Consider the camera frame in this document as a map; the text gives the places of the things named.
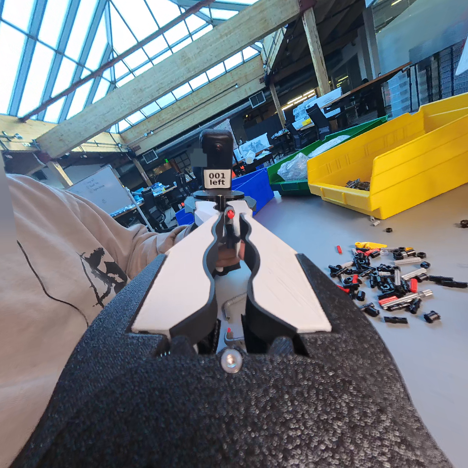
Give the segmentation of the pile of black red pins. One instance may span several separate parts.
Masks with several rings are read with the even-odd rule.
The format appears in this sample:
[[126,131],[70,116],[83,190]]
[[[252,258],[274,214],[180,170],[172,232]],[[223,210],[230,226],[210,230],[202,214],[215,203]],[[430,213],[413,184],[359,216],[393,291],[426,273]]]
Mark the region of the pile of black red pins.
[[424,251],[412,247],[357,249],[355,246],[328,265],[330,278],[374,320],[407,326],[410,317],[434,325],[442,322],[445,304],[438,293],[467,298],[467,280],[437,273]]

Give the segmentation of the grey desk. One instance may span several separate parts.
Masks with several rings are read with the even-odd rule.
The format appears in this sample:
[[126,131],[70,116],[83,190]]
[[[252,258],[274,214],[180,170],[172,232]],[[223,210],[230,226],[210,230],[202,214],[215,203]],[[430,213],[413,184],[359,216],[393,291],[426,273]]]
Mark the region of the grey desk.
[[[373,227],[369,216],[318,196],[274,192],[255,218],[327,274],[336,245],[348,251],[355,242],[368,241],[424,251],[437,273],[467,280],[467,229],[459,226],[467,219],[467,198],[462,185]],[[394,231],[384,232],[387,227]],[[467,467],[467,298],[457,292],[434,298],[445,304],[439,324],[414,317],[407,326],[368,321],[393,355],[438,445],[454,467]]]

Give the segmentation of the wooden high table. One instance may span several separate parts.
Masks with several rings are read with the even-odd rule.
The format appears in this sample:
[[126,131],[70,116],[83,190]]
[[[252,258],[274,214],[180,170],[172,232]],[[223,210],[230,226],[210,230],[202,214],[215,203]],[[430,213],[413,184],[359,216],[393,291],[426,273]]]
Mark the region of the wooden high table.
[[343,94],[342,96],[336,98],[335,100],[323,105],[321,109],[323,110],[324,114],[332,112],[337,108],[344,108],[347,104],[351,101],[358,102],[359,96],[363,92],[370,92],[372,91],[376,97],[376,105],[377,105],[377,117],[384,117],[386,115],[385,112],[385,105],[383,101],[383,94],[382,94],[382,85],[383,83],[388,82],[398,73],[403,73],[409,69],[412,65],[412,62],[407,62],[404,65],[401,65],[394,70],[385,73],[371,81],[368,81],[364,84],[361,84],[359,87],[348,91],[347,93]]

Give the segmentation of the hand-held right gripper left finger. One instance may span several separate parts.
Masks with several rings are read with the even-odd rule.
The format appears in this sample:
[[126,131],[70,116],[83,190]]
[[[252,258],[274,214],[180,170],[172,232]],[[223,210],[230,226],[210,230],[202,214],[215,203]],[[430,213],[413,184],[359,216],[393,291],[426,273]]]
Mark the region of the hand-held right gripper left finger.
[[135,319],[133,333],[188,338],[194,346],[217,321],[213,271],[222,236],[222,215],[216,214],[162,256],[162,264]]

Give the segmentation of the white whiteboard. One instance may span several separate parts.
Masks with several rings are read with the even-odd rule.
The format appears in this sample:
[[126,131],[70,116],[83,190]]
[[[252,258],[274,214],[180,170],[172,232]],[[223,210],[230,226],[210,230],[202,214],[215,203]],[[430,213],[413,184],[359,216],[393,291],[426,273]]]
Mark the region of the white whiteboard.
[[109,215],[135,206],[110,165],[73,184],[68,191],[94,203]]

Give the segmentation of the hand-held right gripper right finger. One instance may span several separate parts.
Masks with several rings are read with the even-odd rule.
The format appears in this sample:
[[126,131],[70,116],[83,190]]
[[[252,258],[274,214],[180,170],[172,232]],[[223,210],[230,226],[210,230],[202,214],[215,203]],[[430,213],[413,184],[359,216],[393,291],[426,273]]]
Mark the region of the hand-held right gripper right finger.
[[313,289],[314,264],[254,218],[241,214],[239,223],[251,273],[241,316],[246,352],[267,354],[276,338],[286,337],[301,353],[301,335],[332,331]]

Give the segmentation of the clear plastic bag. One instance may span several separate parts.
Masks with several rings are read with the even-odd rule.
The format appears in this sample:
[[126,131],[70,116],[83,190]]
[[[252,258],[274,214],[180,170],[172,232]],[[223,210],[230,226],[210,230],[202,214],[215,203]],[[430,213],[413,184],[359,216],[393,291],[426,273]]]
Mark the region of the clear plastic bag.
[[299,152],[290,161],[284,162],[280,166],[278,170],[278,176],[285,182],[306,179],[308,160],[342,144],[349,138],[349,135],[335,137],[330,141],[321,144],[319,147],[309,152],[307,155],[304,154],[304,152]]

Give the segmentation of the black office chair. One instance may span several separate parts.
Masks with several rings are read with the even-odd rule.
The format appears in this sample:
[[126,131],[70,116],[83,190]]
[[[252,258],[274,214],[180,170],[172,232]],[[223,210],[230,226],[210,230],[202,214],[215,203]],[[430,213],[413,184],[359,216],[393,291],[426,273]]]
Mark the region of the black office chair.
[[303,135],[293,125],[293,122],[287,120],[285,127],[288,130],[288,135],[292,141],[295,150],[300,150],[308,145],[307,135]]
[[315,135],[317,141],[324,141],[324,139],[331,135],[332,129],[328,118],[320,109],[317,103],[306,109],[306,112],[313,123],[312,133]]
[[163,212],[156,205],[155,196],[152,188],[148,187],[146,189],[143,189],[141,192],[141,196],[143,198],[144,208],[146,210],[146,213],[148,214],[148,220],[151,226],[158,233],[164,232],[167,229],[167,224],[165,222],[165,212]]

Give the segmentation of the green storage bin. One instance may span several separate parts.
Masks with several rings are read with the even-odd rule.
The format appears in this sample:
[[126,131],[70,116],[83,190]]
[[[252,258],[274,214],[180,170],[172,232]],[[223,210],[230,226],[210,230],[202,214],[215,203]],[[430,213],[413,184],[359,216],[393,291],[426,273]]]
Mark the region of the green storage bin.
[[280,195],[284,196],[299,196],[299,195],[310,195],[311,192],[307,182],[307,167],[304,170],[296,171],[295,179],[284,180],[282,177],[283,171],[281,167],[283,165],[290,166],[290,162],[295,159],[299,154],[304,154],[307,159],[312,159],[325,151],[334,148],[348,139],[358,137],[378,126],[387,122],[388,117],[376,118],[356,126],[352,126],[348,129],[332,133],[324,138],[324,140],[318,140],[308,146],[296,150],[291,155],[283,158],[281,161],[276,162],[272,166],[267,168],[269,183],[274,191],[278,191]]

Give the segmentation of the person's left forearm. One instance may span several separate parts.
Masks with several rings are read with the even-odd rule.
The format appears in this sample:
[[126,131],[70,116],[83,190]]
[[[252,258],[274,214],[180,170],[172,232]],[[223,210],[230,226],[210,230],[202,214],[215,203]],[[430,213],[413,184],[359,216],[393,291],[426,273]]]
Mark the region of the person's left forearm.
[[182,225],[168,233],[138,233],[130,249],[126,274],[135,278],[160,254],[166,254],[176,243],[186,237],[192,225]]

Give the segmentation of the yellow storage bin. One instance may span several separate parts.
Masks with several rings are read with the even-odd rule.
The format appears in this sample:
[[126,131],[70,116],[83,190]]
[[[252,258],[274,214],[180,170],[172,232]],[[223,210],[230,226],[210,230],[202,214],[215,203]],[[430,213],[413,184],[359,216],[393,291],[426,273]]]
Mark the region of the yellow storage bin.
[[[370,182],[370,191],[346,188]],[[422,105],[307,163],[310,192],[387,219],[468,180],[468,94]]]

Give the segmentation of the blue storage bin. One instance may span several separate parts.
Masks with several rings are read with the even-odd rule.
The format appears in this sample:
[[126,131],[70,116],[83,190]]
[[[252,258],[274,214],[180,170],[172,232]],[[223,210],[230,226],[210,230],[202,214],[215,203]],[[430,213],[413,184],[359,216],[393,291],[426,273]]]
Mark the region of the blue storage bin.
[[261,168],[252,173],[235,177],[232,179],[232,188],[244,192],[256,201],[256,214],[274,197],[270,187],[268,172],[266,168]]

